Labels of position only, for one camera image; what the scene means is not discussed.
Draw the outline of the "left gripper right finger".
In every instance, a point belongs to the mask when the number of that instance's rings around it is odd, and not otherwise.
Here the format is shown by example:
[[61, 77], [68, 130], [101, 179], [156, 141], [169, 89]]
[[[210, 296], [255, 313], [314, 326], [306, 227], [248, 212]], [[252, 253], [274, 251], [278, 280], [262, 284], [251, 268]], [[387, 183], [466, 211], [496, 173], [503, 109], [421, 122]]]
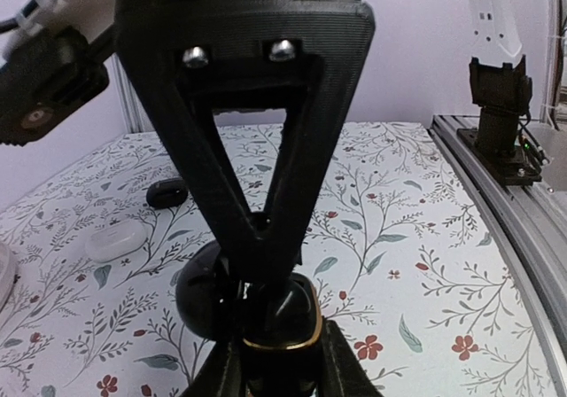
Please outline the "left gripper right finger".
[[321, 396], [383, 396], [369, 380], [336, 322], [323, 320], [321, 338]]

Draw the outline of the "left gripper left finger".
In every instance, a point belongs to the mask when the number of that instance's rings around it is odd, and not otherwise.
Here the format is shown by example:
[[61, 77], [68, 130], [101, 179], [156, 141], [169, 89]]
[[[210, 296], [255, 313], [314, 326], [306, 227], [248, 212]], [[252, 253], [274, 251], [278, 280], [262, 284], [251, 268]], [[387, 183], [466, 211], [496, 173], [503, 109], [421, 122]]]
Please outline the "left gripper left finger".
[[182, 397], [239, 397], [244, 380], [238, 344], [217, 342]]

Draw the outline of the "black earbud charging case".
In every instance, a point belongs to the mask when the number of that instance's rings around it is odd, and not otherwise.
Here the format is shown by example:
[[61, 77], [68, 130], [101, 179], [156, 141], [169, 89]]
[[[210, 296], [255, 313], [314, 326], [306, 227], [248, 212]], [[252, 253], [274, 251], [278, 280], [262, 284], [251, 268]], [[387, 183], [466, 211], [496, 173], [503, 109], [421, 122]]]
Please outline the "black earbud charging case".
[[243, 396], [310, 396], [321, 376], [322, 313], [312, 283], [293, 273], [279, 283], [246, 284], [213, 241], [183, 267], [175, 303], [197, 336], [238, 344]]

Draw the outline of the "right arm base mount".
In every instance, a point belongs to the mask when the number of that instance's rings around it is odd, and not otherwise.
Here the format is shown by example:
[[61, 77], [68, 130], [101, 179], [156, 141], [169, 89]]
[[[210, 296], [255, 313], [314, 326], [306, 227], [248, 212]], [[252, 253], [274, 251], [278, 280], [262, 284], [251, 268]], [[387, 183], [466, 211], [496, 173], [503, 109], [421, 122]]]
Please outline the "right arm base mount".
[[482, 111], [475, 128], [459, 128], [456, 134], [498, 184], [531, 186], [542, 181], [549, 158], [518, 116]]

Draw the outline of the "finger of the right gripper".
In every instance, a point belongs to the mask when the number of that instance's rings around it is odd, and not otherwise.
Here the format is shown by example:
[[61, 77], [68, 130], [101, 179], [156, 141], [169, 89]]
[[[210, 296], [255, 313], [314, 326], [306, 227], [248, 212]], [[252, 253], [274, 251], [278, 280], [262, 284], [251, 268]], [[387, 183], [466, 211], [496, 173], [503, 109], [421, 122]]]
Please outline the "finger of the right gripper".
[[116, 0], [115, 47], [246, 282], [300, 260], [375, 32], [363, 0]]

